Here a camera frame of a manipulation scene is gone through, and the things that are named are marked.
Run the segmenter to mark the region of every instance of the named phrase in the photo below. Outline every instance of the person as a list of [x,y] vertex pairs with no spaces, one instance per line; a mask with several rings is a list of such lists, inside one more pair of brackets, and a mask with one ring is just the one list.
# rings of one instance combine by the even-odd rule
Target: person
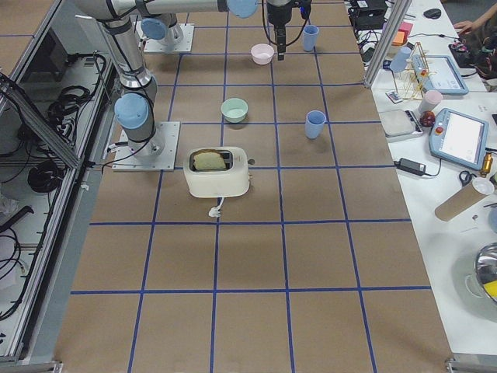
[[474,67],[483,78],[493,80],[497,78],[497,55],[495,50],[481,54],[481,48],[490,37],[497,37],[497,2],[475,21],[462,21],[454,24],[454,29],[466,48],[474,56]]

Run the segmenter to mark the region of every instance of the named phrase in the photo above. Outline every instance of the scissors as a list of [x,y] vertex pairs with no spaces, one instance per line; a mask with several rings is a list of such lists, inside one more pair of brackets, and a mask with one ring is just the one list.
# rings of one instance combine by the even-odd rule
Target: scissors
[[459,181],[463,187],[467,186],[475,177],[476,175],[469,171],[461,171],[459,173]]

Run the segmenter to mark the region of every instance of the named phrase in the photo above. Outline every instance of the tablet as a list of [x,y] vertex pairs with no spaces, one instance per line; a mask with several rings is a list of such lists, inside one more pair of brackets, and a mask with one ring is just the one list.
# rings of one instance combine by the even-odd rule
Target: tablet
[[421,72],[426,70],[425,63],[420,55],[412,56],[412,68],[424,91],[436,89],[443,95],[453,96],[463,96],[469,92],[459,70],[449,56],[426,56],[426,60],[429,75],[423,78]]
[[451,109],[436,116],[429,150],[436,157],[470,169],[481,169],[485,157],[488,123]]

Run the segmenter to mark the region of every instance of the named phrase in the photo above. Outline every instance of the cardboard tube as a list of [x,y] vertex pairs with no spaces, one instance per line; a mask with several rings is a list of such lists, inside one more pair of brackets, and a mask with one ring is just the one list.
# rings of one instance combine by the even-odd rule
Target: cardboard tube
[[449,221],[483,198],[494,193],[494,185],[483,177],[475,177],[467,186],[455,193],[435,209],[438,219]]

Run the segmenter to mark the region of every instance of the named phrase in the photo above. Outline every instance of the power adapter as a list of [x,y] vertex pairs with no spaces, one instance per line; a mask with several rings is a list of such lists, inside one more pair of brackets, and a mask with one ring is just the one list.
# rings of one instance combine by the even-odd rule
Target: power adapter
[[407,173],[412,173],[417,176],[426,175],[426,165],[411,161],[410,159],[400,158],[398,161],[394,161],[394,165]]

